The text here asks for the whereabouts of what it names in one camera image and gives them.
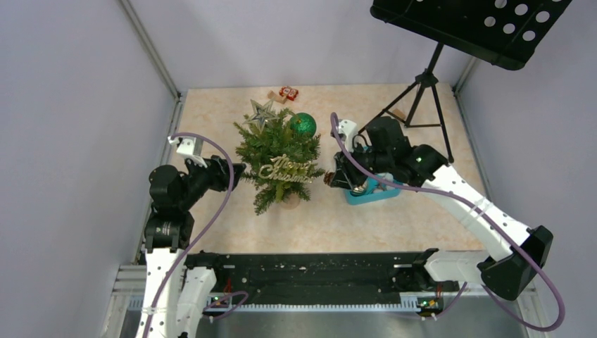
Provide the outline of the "teal plastic tray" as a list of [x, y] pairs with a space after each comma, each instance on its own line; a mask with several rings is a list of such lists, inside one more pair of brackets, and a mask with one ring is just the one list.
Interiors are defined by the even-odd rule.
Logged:
[[356, 176], [353, 181], [360, 182], [361, 180], [364, 180], [360, 186], [349, 187], [344, 190], [345, 200], [351, 206], [391, 199], [397, 197], [401, 193], [400, 189], [387, 184], [382, 184], [378, 180], [374, 180], [363, 174], [350, 160], [346, 160], [346, 169], [351, 176]]

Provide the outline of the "gold glitter word ornament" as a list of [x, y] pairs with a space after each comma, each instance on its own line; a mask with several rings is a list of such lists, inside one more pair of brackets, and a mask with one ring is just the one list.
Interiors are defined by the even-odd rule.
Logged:
[[283, 182], [311, 183], [312, 162], [299, 163], [291, 161], [283, 154], [270, 159], [269, 164], [262, 165], [258, 170], [259, 178], [264, 180], [278, 180]]

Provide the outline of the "small green christmas tree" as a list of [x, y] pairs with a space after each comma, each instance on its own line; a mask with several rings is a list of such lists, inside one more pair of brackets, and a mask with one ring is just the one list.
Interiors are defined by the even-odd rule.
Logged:
[[321, 135], [315, 118], [289, 108], [275, 111], [261, 126], [244, 117], [243, 123], [233, 123], [241, 137], [235, 153], [248, 167], [243, 178], [256, 190], [255, 214], [293, 198], [310, 201], [310, 186], [325, 173], [317, 163]]

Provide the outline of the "green glitter ball ornament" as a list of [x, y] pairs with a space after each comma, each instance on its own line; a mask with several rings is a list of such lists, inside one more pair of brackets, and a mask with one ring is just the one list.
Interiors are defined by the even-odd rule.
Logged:
[[295, 113], [289, 120], [290, 128], [296, 134], [306, 137], [314, 137], [317, 132], [317, 123], [314, 117], [309, 113]]

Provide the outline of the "silver gold star topper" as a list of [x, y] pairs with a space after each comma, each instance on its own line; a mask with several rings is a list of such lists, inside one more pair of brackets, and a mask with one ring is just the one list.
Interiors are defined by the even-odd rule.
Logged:
[[274, 99], [270, 99], [265, 104], [260, 104], [256, 100], [250, 100], [253, 113], [245, 119], [244, 125], [254, 126], [257, 131], [262, 132], [265, 126], [272, 121], [279, 120], [273, 104]]

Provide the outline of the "pine cone ornament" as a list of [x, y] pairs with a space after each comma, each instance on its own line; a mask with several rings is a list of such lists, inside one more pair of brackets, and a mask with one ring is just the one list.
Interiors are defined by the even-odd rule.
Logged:
[[333, 187], [335, 172], [326, 172], [323, 181], [328, 187]]

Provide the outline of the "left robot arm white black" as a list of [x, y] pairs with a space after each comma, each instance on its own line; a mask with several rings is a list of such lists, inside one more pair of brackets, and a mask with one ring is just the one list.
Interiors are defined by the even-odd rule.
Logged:
[[188, 334], [182, 330], [186, 318], [177, 314], [194, 227], [190, 209], [208, 190], [232, 191], [246, 169], [219, 156], [207, 158], [204, 165], [187, 159], [185, 165], [186, 172], [161, 165], [149, 175], [152, 204], [144, 229], [146, 284], [137, 337]]

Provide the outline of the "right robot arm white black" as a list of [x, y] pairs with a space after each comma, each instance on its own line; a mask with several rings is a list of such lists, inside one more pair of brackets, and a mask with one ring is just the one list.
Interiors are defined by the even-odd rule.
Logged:
[[479, 193], [447, 158], [428, 144], [413, 146], [397, 120], [375, 118], [367, 127], [368, 142], [356, 141], [356, 124], [330, 116], [331, 136], [339, 146], [334, 155], [331, 187], [354, 190], [368, 181], [425, 194], [448, 211], [482, 244], [481, 251], [438, 250], [413, 271], [422, 290], [438, 283], [479, 284], [494, 296], [514, 301], [535, 277], [553, 283], [543, 267], [553, 234], [543, 225], [532, 228], [510, 217]]

